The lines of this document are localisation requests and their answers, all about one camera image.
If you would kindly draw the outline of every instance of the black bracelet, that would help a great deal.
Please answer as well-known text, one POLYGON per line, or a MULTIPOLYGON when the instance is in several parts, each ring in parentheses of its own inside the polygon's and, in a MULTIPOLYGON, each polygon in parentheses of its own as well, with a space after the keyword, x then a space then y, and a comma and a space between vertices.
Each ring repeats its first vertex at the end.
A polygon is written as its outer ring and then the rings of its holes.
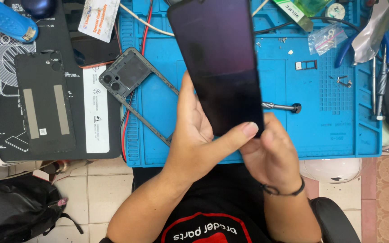
POLYGON ((302 185, 301 185, 300 189, 298 189, 298 191, 293 192, 291 194, 280 194, 280 191, 278 190, 278 188, 275 187, 275 186, 272 186, 272 185, 262 184, 261 187, 269 195, 274 195, 274 196, 296 196, 296 195, 300 194, 300 192, 302 192, 304 190, 304 187, 305 187, 304 179, 303 179, 302 176, 301 176, 301 182, 302 182, 302 185))

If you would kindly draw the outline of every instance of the green bottle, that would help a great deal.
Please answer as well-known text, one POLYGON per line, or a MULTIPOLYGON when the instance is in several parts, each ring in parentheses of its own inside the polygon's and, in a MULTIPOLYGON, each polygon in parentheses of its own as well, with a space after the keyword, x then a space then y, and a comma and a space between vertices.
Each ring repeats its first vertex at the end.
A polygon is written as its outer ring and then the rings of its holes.
POLYGON ((295 0, 295 5, 308 17, 315 16, 321 11, 331 0, 295 0))

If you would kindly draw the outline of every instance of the black backpack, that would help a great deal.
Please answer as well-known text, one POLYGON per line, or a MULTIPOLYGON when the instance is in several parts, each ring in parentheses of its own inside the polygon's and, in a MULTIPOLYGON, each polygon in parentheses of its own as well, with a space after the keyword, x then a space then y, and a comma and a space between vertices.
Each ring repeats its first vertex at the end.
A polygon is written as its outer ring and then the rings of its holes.
POLYGON ((55 186, 31 173, 0 180, 0 243, 20 243, 47 235, 58 218, 71 219, 63 213, 66 202, 55 186))

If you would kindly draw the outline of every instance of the phone back cover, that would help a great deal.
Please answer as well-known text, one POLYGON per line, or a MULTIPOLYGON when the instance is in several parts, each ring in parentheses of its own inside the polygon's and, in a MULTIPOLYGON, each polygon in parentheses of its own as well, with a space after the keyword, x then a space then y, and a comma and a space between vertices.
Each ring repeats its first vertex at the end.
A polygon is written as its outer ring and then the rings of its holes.
POLYGON ((76 138, 61 53, 48 50, 17 55, 15 65, 30 151, 74 150, 76 138))

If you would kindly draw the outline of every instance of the qr code sticker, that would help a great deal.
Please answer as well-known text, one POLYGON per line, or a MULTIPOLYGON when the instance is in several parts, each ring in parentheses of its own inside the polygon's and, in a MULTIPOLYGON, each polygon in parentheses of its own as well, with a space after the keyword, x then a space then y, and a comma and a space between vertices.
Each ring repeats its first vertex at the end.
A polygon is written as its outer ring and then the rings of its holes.
POLYGON ((46 134, 47 132, 45 128, 40 129, 40 135, 46 135, 46 134))

